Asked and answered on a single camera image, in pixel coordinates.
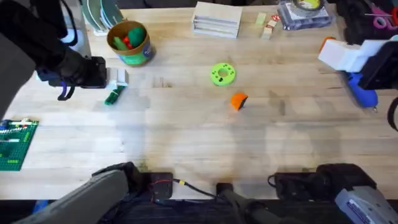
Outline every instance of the green lego baseplate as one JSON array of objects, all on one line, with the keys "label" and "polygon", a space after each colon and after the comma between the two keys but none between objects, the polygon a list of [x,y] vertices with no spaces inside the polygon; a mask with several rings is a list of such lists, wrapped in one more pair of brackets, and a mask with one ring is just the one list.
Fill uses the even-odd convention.
[{"label": "green lego baseplate", "polygon": [[7,129],[0,130],[0,170],[20,171],[38,126],[38,121],[10,121]]}]

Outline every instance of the green ring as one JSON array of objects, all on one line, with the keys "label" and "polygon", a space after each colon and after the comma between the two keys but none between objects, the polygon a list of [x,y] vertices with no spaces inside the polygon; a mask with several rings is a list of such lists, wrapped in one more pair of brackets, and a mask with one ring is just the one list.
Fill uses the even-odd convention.
[{"label": "green ring", "polygon": [[[220,77],[218,75],[218,72],[220,70],[226,70],[227,76]],[[234,81],[235,75],[236,75],[236,72],[235,72],[234,67],[232,67],[232,65],[230,65],[228,63],[218,63],[215,66],[213,66],[213,68],[211,68],[210,77],[211,77],[211,81],[213,81],[214,84],[216,84],[218,86],[227,86]]]}]

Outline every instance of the orange cap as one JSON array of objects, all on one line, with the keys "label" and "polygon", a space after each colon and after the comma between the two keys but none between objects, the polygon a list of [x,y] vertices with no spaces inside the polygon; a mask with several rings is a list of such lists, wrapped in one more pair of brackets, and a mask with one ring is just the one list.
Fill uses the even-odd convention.
[{"label": "orange cap", "polygon": [[235,93],[231,98],[231,104],[236,110],[240,110],[247,98],[248,96],[244,93]]}]

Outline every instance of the glue gun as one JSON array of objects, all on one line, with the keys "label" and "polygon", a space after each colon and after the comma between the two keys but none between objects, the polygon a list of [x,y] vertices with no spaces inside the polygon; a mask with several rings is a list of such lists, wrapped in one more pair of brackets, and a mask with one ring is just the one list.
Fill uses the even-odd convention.
[{"label": "glue gun", "polygon": [[375,112],[377,112],[377,104],[379,100],[377,98],[377,93],[375,90],[364,90],[362,89],[358,83],[362,78],[361,73],[353,73],[348,72],[347,74],[347,84],[355,97],[355,100],[358,102],[358,105],[363,108],[373,108]]}]

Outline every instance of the pink scissors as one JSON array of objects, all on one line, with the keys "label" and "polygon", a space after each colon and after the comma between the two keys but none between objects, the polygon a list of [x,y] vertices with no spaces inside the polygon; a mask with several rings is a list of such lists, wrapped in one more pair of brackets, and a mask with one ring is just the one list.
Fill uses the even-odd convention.
[{"label": "pink scissors", "polygon": [[384,29],[387,27],[389,30],[396,30],[398,26],[394,24],[391,18],[391,14],[384,12],[379,9],[373,2],[369,0],[364,0],[366,4],[371,8],[372,13],[380,16],[376,16],[373,20],[373,25],[378,29]]}]

